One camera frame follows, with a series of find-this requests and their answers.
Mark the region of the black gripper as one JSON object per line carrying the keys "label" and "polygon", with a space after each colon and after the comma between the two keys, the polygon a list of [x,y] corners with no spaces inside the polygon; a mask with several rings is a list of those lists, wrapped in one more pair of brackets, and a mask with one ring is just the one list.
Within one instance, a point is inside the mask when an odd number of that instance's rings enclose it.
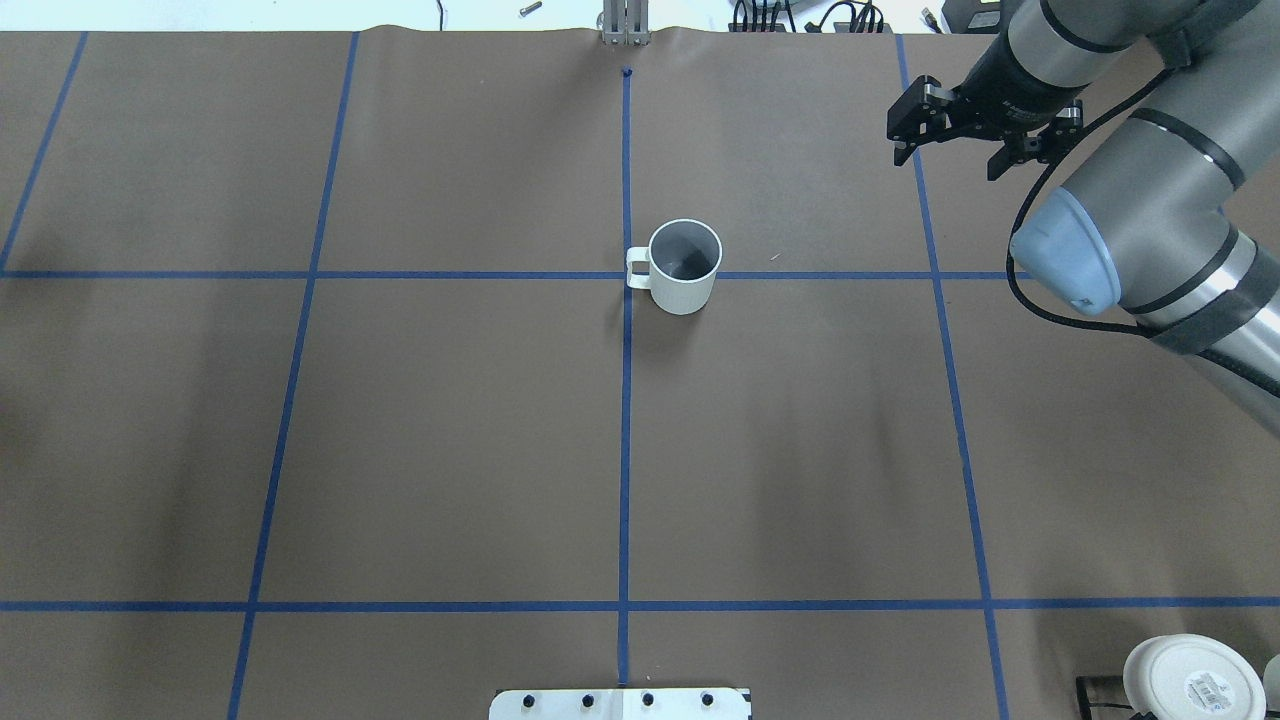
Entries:
{"label": "black gripper", "polygon": [[988,159],[987,181],[998,181],[1014,167],[1051,164],[1061,136],[1043,129],[1083,92],[1082,86],[1059,87],[1034,82],[959,85],[946,90],[933,76],[918,76],[890,106],[886,138],[892,143],[895,167],[905,165],[922,146],[957,138],[1002,141]]}

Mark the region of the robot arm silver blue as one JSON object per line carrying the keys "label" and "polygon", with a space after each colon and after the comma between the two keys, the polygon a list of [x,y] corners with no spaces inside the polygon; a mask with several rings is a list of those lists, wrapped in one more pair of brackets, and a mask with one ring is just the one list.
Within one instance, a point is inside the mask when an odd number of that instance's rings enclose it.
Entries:
{"label": "robot arm silver blue", "polygon": [[954,87],[916,77],[888,109],[902,165],[923,145],[998,143],[987,176],[1052,174],[1117,128],[1041,204],[1006,279],[1036,315],[1185,357],[1277,432],[1277,259],[1224,215],[1277,156],[1275,1],[1020,1]]}

